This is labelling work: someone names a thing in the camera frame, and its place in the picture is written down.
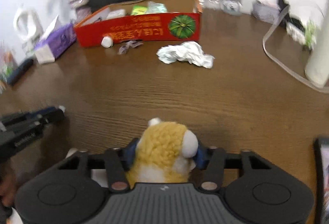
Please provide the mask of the white detergent jug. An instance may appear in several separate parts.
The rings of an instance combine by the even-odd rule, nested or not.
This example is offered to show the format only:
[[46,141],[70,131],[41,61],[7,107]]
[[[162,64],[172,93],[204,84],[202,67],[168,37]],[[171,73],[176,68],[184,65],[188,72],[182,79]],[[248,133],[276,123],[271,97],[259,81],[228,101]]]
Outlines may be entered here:
[[13,19],[13,27],[27,57],[34,55],[34,47],[44,33],[37,12],[32,8],[20,6]]

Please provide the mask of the small grey tin box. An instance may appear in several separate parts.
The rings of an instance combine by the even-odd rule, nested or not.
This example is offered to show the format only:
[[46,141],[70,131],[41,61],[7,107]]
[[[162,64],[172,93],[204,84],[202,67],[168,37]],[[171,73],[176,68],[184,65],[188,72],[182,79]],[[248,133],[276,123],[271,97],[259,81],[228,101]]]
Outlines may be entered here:
[[279,15],[279,7],[275,4],[254,0],[251,15],[265,23],[273,24]]

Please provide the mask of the red cardboard box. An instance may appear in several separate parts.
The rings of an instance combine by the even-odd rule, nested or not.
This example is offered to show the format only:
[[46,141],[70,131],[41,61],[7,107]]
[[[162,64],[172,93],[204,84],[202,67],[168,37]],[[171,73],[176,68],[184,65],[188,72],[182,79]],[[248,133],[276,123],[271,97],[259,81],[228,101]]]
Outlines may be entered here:
[[[134,5],[163,3],[167,13],[131,15]],[[126,16],[106,20],[110,11],[125,9]],[[142,41],[197,41],[200,38],[202,7],[198,0],[136,0],[109,4],[74,25],[81,47],[101,45],[104,36],[114,43]]]

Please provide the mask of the purple wrapper scrap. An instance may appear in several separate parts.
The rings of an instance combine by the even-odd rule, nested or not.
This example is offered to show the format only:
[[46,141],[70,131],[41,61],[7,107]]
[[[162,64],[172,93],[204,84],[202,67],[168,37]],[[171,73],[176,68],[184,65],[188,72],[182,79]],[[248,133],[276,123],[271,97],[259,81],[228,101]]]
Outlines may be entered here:
[[129,51],[129,49],[136,48],[136,47],[139,47],[141,45],[143,45],[143,43],[141,41],[130,40],[128,42],[125,42],[125,45],[122,45],[119,48],[118,54],[119,55],[126,54]]

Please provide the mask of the clear plastic bag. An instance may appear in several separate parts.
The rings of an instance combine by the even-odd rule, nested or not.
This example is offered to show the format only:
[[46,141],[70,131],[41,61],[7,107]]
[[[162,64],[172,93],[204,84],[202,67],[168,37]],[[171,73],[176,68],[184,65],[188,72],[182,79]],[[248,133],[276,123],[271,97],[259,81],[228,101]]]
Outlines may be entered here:
[[167,8],[163,3],[148,2],[146,14],[167,13]]

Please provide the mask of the white pack in box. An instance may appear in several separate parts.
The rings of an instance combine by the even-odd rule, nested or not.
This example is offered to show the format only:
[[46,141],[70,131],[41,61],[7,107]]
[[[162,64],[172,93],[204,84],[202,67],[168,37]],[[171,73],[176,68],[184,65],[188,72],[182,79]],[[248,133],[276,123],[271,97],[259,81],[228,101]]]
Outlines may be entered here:
[[121,18],[121,17],[125,17],[125,16],[126,16],[125,9],[113,10],[113,11],[110,11],[109,14],[106,16],[106,20]]

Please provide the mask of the black tablet edge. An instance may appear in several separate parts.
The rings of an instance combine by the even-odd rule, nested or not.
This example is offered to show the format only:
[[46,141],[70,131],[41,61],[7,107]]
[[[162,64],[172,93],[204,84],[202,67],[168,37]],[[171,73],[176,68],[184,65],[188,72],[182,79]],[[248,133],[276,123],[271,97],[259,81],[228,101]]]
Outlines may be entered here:
[[328,137],[318,137],[313,143],[316,162],[316,213],[315,223],[328,223]]

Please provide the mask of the dark blue case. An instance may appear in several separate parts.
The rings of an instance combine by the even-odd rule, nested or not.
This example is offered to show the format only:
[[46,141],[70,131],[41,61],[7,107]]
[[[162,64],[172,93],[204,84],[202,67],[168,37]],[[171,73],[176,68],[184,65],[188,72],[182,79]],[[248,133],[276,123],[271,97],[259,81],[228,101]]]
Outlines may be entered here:
[[14,86],[17,81],[34,65],[33,58],[25,59],[7,78],[7,84]]

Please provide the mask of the white tissue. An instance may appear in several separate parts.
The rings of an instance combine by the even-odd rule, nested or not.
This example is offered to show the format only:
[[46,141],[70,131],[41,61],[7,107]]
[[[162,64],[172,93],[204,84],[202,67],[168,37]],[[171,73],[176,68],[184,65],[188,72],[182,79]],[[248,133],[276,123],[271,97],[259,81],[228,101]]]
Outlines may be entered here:
[[207,69],[212,68],[215,59],[214,56],[204,53],[202,46],[194,41],[161,47],[156,55],[165,64],[188,62]]

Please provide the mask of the purple tissue box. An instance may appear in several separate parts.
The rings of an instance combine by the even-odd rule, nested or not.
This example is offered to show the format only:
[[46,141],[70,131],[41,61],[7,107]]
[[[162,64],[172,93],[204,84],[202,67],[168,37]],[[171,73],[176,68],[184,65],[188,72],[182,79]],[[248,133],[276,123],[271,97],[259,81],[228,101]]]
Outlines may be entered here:
[[72,23],[59,27],[34,47],[34,55],[39,64],[53,63],[72,44],[76,42],[76,33]]

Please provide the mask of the white power strip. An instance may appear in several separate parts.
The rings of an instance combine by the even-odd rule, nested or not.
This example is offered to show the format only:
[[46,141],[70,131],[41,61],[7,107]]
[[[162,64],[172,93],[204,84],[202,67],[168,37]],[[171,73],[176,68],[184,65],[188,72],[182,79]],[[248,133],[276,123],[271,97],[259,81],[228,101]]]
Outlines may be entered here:
[[286,31],[287,31],[287,34],[295,42],[299,42],[299,44],[305,44],[306,43],[305,34],[300,29],[298,29],[296,26],[294,26],[293,24],[287,23]]

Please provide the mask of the white thermos bottle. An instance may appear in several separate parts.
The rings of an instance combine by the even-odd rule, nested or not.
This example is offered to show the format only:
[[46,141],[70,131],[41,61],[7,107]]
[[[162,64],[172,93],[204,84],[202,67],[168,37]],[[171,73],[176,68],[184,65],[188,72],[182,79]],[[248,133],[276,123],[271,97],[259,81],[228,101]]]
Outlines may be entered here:
[[305,76],[317,88],[323,89],[328,81],[329,65],[329,19],[328,1],[326,3],[326,14],[322,22],[320,33],[317,36],[316,46],[308,59],[305,67]]

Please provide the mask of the yellow white plush toy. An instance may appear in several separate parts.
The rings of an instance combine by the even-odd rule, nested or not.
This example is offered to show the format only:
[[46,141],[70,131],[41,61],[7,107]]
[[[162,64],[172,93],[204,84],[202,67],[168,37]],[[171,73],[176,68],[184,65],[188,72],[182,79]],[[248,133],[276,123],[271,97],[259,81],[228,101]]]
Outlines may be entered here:
[[187,183],[196,167],[198,139],[184,124],[152,118],[138,140],[135,159],[125,173],[137,183]]

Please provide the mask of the green yellow tissue pack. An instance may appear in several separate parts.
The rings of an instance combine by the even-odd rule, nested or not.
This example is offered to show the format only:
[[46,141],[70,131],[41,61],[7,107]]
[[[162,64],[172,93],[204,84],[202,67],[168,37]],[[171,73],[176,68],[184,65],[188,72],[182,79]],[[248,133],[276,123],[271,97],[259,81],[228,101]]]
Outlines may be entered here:
[[134,5],[131,11],[131,15],[144,15],[148,11],[147,7]]

